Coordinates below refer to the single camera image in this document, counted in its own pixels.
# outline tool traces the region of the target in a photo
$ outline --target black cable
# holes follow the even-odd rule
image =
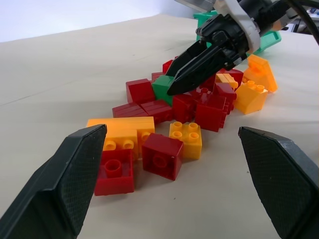
[[[319,2],[317,1],[312,1],[312,0],[299,0],[298,1],[301,5],[303,6],[308,6],[312,8],[317,8],[319,9]]]
[[[319,30],[316,24],[313,22],[307,11],[297,0],[286,0],[286,2],[295,10],[295,12],[300,16],[300,18],[307,25],[308,30],[314,36],[317,44],[319,45]]]

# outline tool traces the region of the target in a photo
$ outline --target white plastic part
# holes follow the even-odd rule
[[[248,53],[252,54],[260,47],[259,31],[250,18],[250,16],[241,8],[237,0],[216,0],[214,8],[219,14],[223,16],[230,14],[231,17],[244,31],[248,45]]]

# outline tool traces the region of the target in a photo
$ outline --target lego brick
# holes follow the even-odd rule
[[[214,94],[226,97],[226,101],[229,103],[227,114],[234,109],[234,101],[237,99],[236,93],[231,86],[227,83],[215,83]]]
[[[155,72],[155,73],[152,73],[152,79],[150,80],[151,83],[155,82],[155,80],[162,76],[162,75],[165,75],[164,72]]]
[[[155,100],[152,84],[148,79],[126,82],[128,103],[142,104]]]
[[[199,86],[199,88],[207,88],[209,91],[213,91],[215,81],[216,81],[216,74],[209,77],[203,84]]]
[[[264,86],[269,92],[275,92],[278,86],[269,62],[256,55],[250,55],[247,60],[248,69],[244,72],[243,82],[254,81],[256,85]]]
[[[157,100],[164,100],[170,106],[172,105],[172,96],[167,94],[169,87],[171,86],[174,77],[160,76],[152,83],[152,87]]]
[[[238,88],[238,83],[230,74],[216,74],[216,82],[228,83],[234,90]]]
[[[154,117],[154,124],[171,121],[173,119],[172,107],[170,107],[164,100],[144,103],[141,104],[141,107],[149,116]]]
[[[191,122],[195,117],[196,104],[191,95],[173,96],[173,117],[176,121]]]
[[[103,151],[131,149],[134,160],[139,158],[139,142],[136,129],[118,128],[113,133],[106,134]]]
[[[256,85],[254,81],[248,81],[241,84],[236,94],[237,99],[234,102],[234,107],[246,115],[263,108],[268,91],[264,86]]]
[[[168,71],[169,67],[171,66],[173,60],[169,60],[163,64],[163,72],[166,74]]]
[[[97,124],[105,124],[107,126],[107,138],[116,137],[118,135],[119,129],[136,129],[138,135],[139,153],[142,152],[142,144],[146,141],[149,134],[155,132],[153,117],[89,119],[87,127]]]
[[[130,149],[103,151],[95,196],[134,192],[133,156]]]
[[[138,104],[128,103],[126,105],[112,108],[114,118],[124,117],[146,117],[149,116]]]
[[[142,145],[143,169],[175,180],[181,167],[183,142],[151,133]]]
[[[183,161],[187,161],[188,159],[197,160],[200,158],[202,140],[200,126],[198,124],[182,124],[178,121],[171,123],[169,126],[169,137],[179,139],[184,143]]]
[[[218,132],[219,128],[224,127],[228,108],[226,97],[210,95],[207,103],[197,104],[195,123],[202,129]]]
[[[238,87],[240,87],[242,80],[243,80],[243,76],[244,76],[243,72],[236,70],[236,69],[231,69],[230,71],[227,71],[225,69],[221,69],[220,71],[218,71],[218,73],[231,75],[231,77],[233,77],[234,80],[238,83]]]

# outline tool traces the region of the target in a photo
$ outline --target white table surface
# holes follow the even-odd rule
[[[196,20],[158,15],[0,44],[0,216],[31,174],[89,118],[126,103],[125,82],[150,78],[195,40]],[[282,32],[268,59],[279,90],[261,112],[237,110],[203,130],[202,157],[175,182],[140,172],[136,191],[92,197],[79,239],[278,239],[237,136],[242,125],[286,136],[318,164],[319,47]],[[246,63],[238,67],[246,68]],[[169,123],[156,130],[168,135]]]

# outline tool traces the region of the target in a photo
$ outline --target green duplo block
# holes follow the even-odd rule
[[[170,106],[172,105],[173,97],[167,94],[167,91],[173,83],[174,77],[172,76],[160,76],[152,83],[152,87],[157,100],[164,100]]]

